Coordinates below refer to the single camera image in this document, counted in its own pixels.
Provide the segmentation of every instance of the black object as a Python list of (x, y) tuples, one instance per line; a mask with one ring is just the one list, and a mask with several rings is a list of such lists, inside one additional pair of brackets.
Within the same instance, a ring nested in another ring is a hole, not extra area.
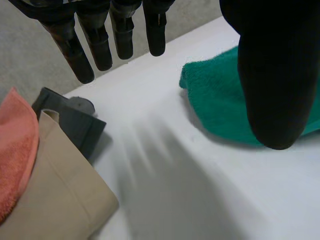
[(92, 82), (95, 74), (75, 32), (75, 19), (72, 17), (59, 23), (40, 22), (51, 34), (78, 80), (83, 84)]
[(9, 0), (27, 17), (38, 20), (51, 34), (77, 79), (87, 84), (94, 71), (75, 32), (78, 16), (96, 67), (112, 67), (109, 36), (105, 21), (110, 10), (116, 51), (120, 59), (134, 54), (132, 16), (143, 1), (146, 34), (152, 55), (159, 56), (166, 47), (166, 11), (175, 0)]
[(109, 8), (110, 0), (83, 0), (77, 3), (76, 9), (95, 65), (100, 71), (109, 70), (113, 63), (105, 28)]
[(82, 155), (90, 159), (106, 123), (92, 116), (95, 108), (89, 100), (81, 97), (68, 99), (44, 87), (32, 109), (38, 119), (43, 109), (58, 112), (61, 129)]
[(143, 0), (143, 11), (150, 53), (158, 57), (166, 50), (166, 12), (175, 0)]
[(120, 59), (133, 56), (132, 42), (134, 22), (132, 16), (140, 7), (142, 0), (111, 0), (110, 17), (116, 52)]
[(304, 131), (320, 69), (320, 1), (220, 0), (240, 34), (238, 73), (256, 138), (289, 148)]

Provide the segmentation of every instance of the pink towel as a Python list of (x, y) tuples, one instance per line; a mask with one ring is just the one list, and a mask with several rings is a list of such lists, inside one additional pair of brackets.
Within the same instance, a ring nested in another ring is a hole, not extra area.
[(38, 142), (37, 116), (12, 88), (0, 105), (0, 223), (27, 187)]

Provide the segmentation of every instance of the terry cloth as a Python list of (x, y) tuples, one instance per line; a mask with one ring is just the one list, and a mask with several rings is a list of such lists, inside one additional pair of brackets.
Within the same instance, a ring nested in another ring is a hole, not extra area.
[(37, 116), (12, 88), (0, 106), (0, 223), (27, 187), (38, 142)]
[[(249, 125), (237, 63), (238, 47), (210, 60), (187, 63), (179, 85), (187, 90), (190, 104), (210, 133), (238, 143), (261, 145)], [(320, 84), (302, 135), (319, 128)]]
[(39, 149), (25, 193), (0, 226), (0, 239), (84, 240), (118, 208), (104, 180), (58, 124), (42, 112)]

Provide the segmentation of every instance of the beige fabric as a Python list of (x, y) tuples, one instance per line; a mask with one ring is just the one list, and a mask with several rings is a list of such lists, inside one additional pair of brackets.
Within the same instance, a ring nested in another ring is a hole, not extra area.
[(82, 240), (101, 227), (118, 200), (59, 127), (42, 112), (39, 149), (25, 193), (0, 225), (3, 240)]

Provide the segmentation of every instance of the folded fabric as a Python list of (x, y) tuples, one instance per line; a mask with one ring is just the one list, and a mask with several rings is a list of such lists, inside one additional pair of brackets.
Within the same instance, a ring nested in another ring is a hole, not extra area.
[(38, 118), (44, 109), (58, 112), (61, 129), (83, 156), (90, 160), (106, 126), (104, 121), (92, 116), (95, 113), (92, 102), (81, 97), (68, 99), (44, 87), (32, 104), (32, 108)]
[(118, 200), (58, 125), (42, 112), (39, 148), (25, 193), (0, 226), (0, 239), (83, 240), (118, 208)]
[[(210, 60), (187, 63), (179, 85), (210, 133), (227, 140), (261, 145), (251, 131), (238, 71), (238, 47)], [(303, 135), (320, 128), (320, 84)]]
[(0, 223), (27, 187), (38, 142), (37, 116), (12, 88), (0, 106)]

